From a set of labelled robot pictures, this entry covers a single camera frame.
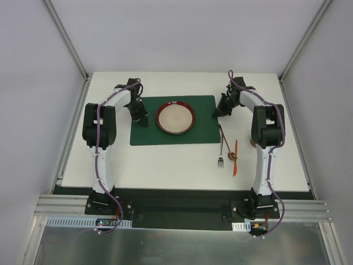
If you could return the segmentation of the green placemat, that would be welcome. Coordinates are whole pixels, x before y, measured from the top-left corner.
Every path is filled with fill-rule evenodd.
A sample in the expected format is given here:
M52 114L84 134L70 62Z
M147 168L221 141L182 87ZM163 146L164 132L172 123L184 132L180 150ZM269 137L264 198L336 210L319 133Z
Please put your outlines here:
M142 101L148 111L149 127L145 128L135 122L131 123L131 146L217 144L221 141L218 119L212 117L216 110L214 96L143 97ZM158 109L165 103L176 101L188 104L195 113L194 126L181 135L164 132L157 125Z

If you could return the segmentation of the red rimmed beige plate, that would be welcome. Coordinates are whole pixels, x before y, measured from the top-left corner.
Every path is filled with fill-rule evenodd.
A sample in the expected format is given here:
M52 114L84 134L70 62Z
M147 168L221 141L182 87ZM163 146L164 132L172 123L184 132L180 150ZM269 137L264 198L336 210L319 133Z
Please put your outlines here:
M181 101L165 103L156 113L157 126L167 134L184 134L194 127L195 122L193 108Z

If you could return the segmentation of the copper spoon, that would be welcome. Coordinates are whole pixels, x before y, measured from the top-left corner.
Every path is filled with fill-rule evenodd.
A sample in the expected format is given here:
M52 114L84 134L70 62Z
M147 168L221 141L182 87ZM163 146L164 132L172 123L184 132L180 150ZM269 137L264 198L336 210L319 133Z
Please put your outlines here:
M229 144L228 144L228 142L227 142L227 140L226 140L226 137L225 137L225 134L224 134L224 132L223 132L223 129L222 129L221 125L219 124L218 126L219 126L220 132L221 132L221 134L222 134L222 138L223 138L223 140L225 141L226 146L227 146L227 149L228 149L228 158L229 158L230 160L234 161L234 158L233 158L234 152L232 152L231 149L230 149L230 147L229 147Z

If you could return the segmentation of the steel cup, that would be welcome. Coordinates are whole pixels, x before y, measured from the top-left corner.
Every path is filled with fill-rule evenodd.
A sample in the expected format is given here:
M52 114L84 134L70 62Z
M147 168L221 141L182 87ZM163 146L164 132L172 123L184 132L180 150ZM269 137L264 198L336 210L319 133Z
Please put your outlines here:
M255 147L255 145L256 145L256 143L251 139L250 140L250 144L253 146L253 147Z

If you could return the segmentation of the silver fork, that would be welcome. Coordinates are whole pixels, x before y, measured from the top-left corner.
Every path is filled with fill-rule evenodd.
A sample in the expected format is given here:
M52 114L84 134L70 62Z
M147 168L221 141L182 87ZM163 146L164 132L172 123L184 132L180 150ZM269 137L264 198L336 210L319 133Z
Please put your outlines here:
M223 141L224 141L224 138L223 138L223 131L222 131L221 125L219 124L218 127L219 127L219 130L220 130L221 141L220 141L220 155L219 155L219 158L217 160L217 163L218 163L218 167L223 168L223 166L224 166L224 159L223 159Z

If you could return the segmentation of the orange knife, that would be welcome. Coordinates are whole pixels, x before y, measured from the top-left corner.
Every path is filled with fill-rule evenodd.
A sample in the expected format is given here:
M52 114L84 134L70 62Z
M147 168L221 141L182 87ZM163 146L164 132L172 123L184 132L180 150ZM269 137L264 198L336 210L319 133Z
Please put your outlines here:
M233 158L234 158L234 166L233 166L233 176L235 177L237 174L237 170L238 170L238 166L237 166L237 159L238 159L238 139L236 139L235 142L235 151L233 154Z

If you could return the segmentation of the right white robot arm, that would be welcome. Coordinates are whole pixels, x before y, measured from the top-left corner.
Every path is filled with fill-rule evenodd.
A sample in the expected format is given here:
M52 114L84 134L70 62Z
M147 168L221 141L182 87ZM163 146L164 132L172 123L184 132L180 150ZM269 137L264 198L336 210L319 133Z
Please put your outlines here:
M284 106L266 101L254 87L246 86L242 77L230 77L226 88L212 117L230 116L237 106L246 107L253 114L251 140L257 151L255 180L249 199L236 208L239 216L254 220L277 206L274 170L278 150L286 137Z

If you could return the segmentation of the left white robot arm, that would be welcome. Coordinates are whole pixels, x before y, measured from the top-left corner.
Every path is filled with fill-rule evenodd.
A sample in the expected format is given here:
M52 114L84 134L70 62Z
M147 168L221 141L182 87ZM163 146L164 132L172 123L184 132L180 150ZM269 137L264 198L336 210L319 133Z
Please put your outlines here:
M116 200L111 191L114 181L109 170L111 147L117 137L117 113L126 108L134 123L147 128L148 112L141 94L143 85L139 78L129 78L126 84L115 86L111 95L100 103L88 103L84 109L82 138L90 149L94 162L94 184L89 195L105 215L116 210Z

